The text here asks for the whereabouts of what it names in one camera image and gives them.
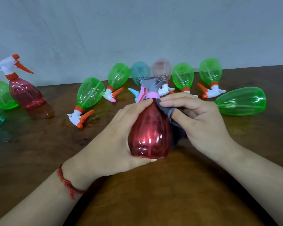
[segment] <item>brown table surface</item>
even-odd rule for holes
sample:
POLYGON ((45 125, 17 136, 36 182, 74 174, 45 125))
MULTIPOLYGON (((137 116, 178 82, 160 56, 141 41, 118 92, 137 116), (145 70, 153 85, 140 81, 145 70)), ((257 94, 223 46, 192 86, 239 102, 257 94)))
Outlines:
MULTIPOLYGON (((202 94, 196 86, 199 79, 196 73, 192 94, 202 94)), ((219 85, 228 91, 247 86, 263 89, 267 97, 263 113, 223 118, 235 141, 283 167, 283 66, 224 70, 219 85)), ((0 218, 88 144, 119 109, 134 103, 128 87, 138 89, 129 79, 117 102, 102 98, 79 130, 66 115, 76 105, 79 86, 40 87, 47 104, 29 112, 22 108, 5 112, 6 121, 0 126, 0 218)), ((251 226, 273 222, 238 182, 184 140, 165 159, 95 181, 65 223, 75 224, 251 226)))

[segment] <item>wall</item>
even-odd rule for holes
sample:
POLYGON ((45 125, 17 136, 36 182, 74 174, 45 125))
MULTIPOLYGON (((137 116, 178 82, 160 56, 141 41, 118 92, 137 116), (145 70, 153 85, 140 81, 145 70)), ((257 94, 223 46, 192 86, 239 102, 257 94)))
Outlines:
POLYGON ((116 62, 161 57, 280 65, 283 0, 0 0, 0 60, 14 53, 37 86, 105 80, 116 62))

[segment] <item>red spray bottle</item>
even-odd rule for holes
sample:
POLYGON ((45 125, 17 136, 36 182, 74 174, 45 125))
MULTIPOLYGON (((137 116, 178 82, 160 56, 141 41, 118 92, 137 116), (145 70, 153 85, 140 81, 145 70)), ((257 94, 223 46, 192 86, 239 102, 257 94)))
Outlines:
POLYGON ((141 90, 137 99, 153 98, 149 105, 137 118, 132 126, 128 144, 133 156, 149 159, 162 159, 169 153, 171 147, 171 127, 167 115, 161 111, 155 102, 160 98, 158 90, 167 81, 146 78, 141 81, 141 90))
POLYGON ((14 100, 24 109, 34 109, 44 103, 44 98, 34 85, 19 78, 15 73, 14 68, 19 68, 25 72, 34 74, 19 62, 19 58, 19 55, 14 54, 1 60, 0 71, 3 71, 5 77, 9 80, 9 88, 14 100))

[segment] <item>red bottle body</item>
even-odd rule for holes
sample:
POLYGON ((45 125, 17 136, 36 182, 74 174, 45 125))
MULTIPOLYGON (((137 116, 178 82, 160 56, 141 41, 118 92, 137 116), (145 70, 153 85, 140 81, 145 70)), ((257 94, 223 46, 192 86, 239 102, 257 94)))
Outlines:
POLYGON ((170 121, 157 106, 155 99, 132 126, 128 145, 133 156, 162 159, 171 147, 170 121))
POLYGON ((28 81, 15 78, 10 80, 9 86, 12 97, 24 109, 34 109, 44 103, 41 92, 28 81))

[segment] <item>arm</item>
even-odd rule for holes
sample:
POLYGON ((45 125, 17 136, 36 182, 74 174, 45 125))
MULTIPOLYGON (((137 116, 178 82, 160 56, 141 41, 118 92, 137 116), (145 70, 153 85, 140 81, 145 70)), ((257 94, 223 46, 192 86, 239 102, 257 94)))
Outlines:
POLYGON ((280 226, 283 225, 283 168, 237 144, 228 134, 214 102, 176 93, 161 99, 175 109, 172 118, 192 145, 230 173, 280 226))
MULTIPOLYGON (((62 165, 63 176, 79 190, 86 190, 101 176, 131 170, 155 159, 133 157, 128 149, 128 135, 138 115, 152 99, 127 105, 110 124, 83 150, 62 165)), ((1 225, 63 225, 81 195, 72 201, 57 171, 51 174, 28 197, 0 219, 1 225)))

